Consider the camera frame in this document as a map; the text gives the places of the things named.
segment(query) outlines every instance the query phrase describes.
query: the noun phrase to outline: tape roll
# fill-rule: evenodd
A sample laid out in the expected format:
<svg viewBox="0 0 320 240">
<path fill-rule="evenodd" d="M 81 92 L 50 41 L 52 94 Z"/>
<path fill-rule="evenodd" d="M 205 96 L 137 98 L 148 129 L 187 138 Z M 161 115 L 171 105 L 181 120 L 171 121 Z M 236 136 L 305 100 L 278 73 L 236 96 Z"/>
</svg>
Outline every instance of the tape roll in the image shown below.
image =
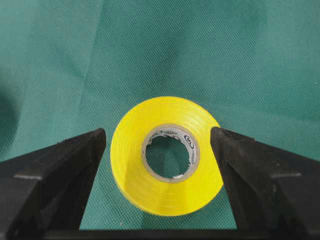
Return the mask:
<svg viewBox="0 0 320 240">
<path fill-rule="evenodd" d="M 141 210 L 179 216 L 208 204 L 223 181 L 210 145 L 217 121 L 192 101 L 171 96 L 146 100 L 120 121 L 112 137 L 113 177 L 123 195 Z M 150 168 L 146 147 L 158 136 L 180 140 L 189 153 L 185 174 L 164 178 Z"/>
</svg>

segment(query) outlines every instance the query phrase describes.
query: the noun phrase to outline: black bar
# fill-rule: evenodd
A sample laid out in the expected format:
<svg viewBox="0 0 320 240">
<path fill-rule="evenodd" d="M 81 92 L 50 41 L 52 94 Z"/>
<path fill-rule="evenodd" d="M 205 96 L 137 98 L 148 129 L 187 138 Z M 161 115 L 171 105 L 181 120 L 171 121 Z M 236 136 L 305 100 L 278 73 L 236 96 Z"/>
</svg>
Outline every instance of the black bar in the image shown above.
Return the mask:
<svg viewBox="0 0 320 240">
<path fill-rule="evenodd" d="M 267 231 L 254 230 L 49 230 L 38 237 L 20 238 L 21 240 L 267 240 Z"/>
</svg>

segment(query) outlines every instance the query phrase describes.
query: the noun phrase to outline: logo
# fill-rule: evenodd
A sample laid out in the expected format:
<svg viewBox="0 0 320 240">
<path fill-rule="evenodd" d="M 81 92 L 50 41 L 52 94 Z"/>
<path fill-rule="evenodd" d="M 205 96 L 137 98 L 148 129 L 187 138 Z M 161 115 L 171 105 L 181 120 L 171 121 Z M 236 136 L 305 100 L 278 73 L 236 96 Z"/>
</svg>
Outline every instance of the logo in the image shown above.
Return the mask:
<svg viewBox="0 0 320 240">
<path fill-rule="evenodd" d="M 186 140 L 186 142 L 189 144 L 190 148 L 194 149 L 195 145 L 194 143 L 191 141 L 191 138 L 188 135 L 184 135 L 184 139 Z"/>
</svg>

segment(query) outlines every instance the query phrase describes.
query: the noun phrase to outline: green cloth backdrop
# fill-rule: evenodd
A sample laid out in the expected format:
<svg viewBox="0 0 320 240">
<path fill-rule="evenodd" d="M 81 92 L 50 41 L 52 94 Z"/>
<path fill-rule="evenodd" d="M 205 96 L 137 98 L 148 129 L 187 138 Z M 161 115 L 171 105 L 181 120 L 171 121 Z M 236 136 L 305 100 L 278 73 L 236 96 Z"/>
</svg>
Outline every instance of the green cloth backdrop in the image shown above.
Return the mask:
<svg viewBox="0 0 320 240">
<path fill-rule="evenodd" d="M 189 99 L 224 128 L 319 159 L 320 1 L 0 1 L 0 161 L 102 127 L 107 147 L 82 229 L 235 228 L 224 188 L 179 217 L 144 213 L 117 189 L 113 132 L 157 96 Z"/>
</svg>

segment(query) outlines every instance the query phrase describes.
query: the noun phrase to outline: yellow tape roll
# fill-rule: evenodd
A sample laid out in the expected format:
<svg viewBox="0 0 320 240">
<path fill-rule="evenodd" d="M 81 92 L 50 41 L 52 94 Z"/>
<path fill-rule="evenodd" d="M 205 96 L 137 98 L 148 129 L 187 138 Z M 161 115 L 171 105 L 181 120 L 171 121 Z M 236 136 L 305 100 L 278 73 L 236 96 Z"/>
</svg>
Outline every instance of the yellow tape roll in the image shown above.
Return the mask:
<svg viewBox="0 0 320 240">
<path fill-rule="evenodd" d="M 217 121 L 189 100 L 163 96 L 132 108 L 113 134 L 110 160 L 123 195 L 141 210 L 160 216 L 194 212 L 209 203 L 223 181 L 210 145 Z M 179 139 L 189 152 L 189 169 L 164 178 L 149 167 L 146 147 L 157 136 Z"/>
</svg>

